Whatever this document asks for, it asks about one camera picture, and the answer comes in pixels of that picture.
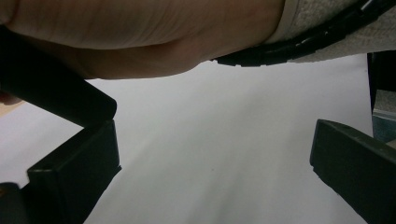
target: sleeve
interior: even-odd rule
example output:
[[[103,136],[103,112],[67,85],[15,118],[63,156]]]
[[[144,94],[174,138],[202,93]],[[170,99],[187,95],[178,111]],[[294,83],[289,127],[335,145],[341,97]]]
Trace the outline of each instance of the sleeve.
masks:
[[[286,0],[282,18],[266,43],[291,39],[304,31],[330,20],[358,0]],[[396,7],[374,23],[316,53],[293,62],[315,62],[347,55],[396,49]]]

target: gray fabric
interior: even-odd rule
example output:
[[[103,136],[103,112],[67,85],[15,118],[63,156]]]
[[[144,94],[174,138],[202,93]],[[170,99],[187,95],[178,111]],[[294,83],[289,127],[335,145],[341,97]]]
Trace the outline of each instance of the gray fabric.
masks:
[[[396,114],[396,92],[378,90],[375,97],[375,109]]]
[[[284,39],[290,39],[315,27],[352,5],[357,0],[300,0],[297,13]],[[315,62],[347,55],[396,49],[396,7],[381,16],[378,21],[347,36],[326,49],[293,62]]]

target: skin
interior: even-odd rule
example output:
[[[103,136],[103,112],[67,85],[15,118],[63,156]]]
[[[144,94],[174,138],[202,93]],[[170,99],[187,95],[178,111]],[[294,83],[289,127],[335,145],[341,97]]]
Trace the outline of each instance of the skin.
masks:
[[[283,4],[2,0],[0,24],[85,78],[164,77],[262,43],[275,31]],[[9,102],[6,98],[0,94],[0,102]]]

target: white paper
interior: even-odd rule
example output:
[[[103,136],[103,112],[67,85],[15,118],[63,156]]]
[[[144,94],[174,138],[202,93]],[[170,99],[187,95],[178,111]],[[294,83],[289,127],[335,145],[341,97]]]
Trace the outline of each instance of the white paper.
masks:
[[[86,223],[365,223],[309,164],[317,119],[371,134],[365,56],[92,84],[118,102],[122,171]],[[28,104],[0,118],[0,182],[78,130]]]

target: black plastic part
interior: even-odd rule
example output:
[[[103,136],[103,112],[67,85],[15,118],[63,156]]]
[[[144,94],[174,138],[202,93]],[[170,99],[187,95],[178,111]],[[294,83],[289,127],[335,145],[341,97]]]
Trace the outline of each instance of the black plastic part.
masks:
[[[360,0],[331,20],[301,35],[275,44],[243,49],[217,59],[218,63],[241,66],[260,66],[286,63],[315,53],[334,44],[347,35],[376,21],[396,5],[396,0]]]
[[[0,184],[0,223],[29,223],[21,196],[21,190],[17,184]]]
[[[382,91],[396,91],[396,50],[368,54],[369,75],[372,88]]]
[[[0,26],[0,90],[82,127],[113,119],[117,103]]]
[[[114,121],[83,129],[27,171],[31,223],[83,223],[119,170]]]
[[[396,149],[344,124],[319,120],[311,165],[369,224],[396,223]]]

